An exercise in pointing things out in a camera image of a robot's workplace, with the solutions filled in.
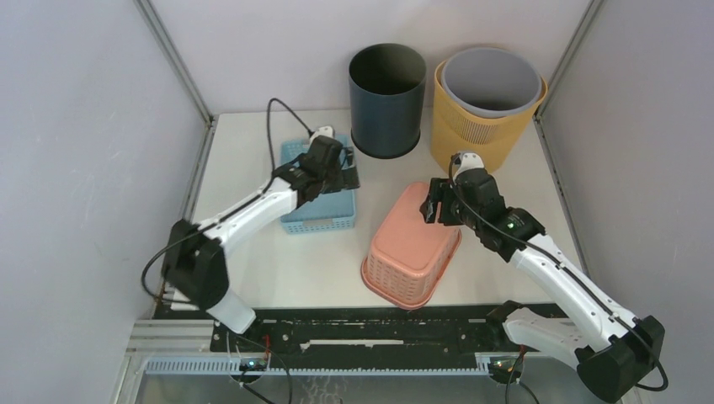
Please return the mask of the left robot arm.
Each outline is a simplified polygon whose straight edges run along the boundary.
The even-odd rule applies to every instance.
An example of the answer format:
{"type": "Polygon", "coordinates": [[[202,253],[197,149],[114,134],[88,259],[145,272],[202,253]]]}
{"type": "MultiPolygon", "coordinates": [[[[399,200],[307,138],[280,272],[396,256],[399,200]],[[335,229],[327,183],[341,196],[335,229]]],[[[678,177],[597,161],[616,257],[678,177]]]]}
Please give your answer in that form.
{"type": "Polygon", "coordinates": [[[162,276],[188,302],[231,330],[240,349],[262,342],[254,309],[231,288],[227,259],[269,223],[324,194],[360,186],[354,148],[320,131],[305,152],[276,167],[265,185],[235,205],[200,222],[177,221],[164,251],[162,276]]]}

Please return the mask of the pink plastic basket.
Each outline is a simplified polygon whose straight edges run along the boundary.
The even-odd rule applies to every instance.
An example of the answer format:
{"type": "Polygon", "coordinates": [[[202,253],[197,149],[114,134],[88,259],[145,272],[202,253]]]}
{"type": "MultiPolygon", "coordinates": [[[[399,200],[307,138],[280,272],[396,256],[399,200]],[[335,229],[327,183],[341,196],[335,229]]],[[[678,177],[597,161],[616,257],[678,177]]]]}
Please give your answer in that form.
{"type": "Polygon", "coordinates": [[[419,208],[429,185],[409,184],[373,236],[360,268],[365,286],[403,310],[431,299],[461,244],[456,227],[428,224],[419,208]]]}

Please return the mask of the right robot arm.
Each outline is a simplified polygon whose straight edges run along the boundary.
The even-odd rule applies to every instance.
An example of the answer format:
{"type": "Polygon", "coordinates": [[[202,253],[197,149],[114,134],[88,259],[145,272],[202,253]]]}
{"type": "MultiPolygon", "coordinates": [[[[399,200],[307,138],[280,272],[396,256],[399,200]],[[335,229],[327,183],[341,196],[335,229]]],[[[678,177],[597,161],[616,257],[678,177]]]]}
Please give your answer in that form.
{"type": "Polygon", "coordinates": [[[465,226],[481,244],[528,275],[570,321],[546,318],[508,300],[490,315],[487,339],[498,350],[534,348],[574,369],[601,401],[633,388],[661,392],[669,376],[660,360],[665,329],[616,303],[567,259],[527,210],[508,207],[484,168],[431,178],[419,208],[425,222],[465,226]]]}

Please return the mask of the blue plastic basket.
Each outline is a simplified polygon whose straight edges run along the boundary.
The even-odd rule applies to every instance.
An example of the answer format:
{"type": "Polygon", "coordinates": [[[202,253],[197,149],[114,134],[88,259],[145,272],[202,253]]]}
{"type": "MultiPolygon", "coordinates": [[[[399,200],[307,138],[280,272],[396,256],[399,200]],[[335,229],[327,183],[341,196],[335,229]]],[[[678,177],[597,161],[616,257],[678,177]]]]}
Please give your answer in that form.
{"type": "Polygon", "coordinates": [[[354,227],[356,217],[354,190],[321,194],[309,202],[280,217],[280,224],[288,234],[307,234],[336,231],[354,227]]]}

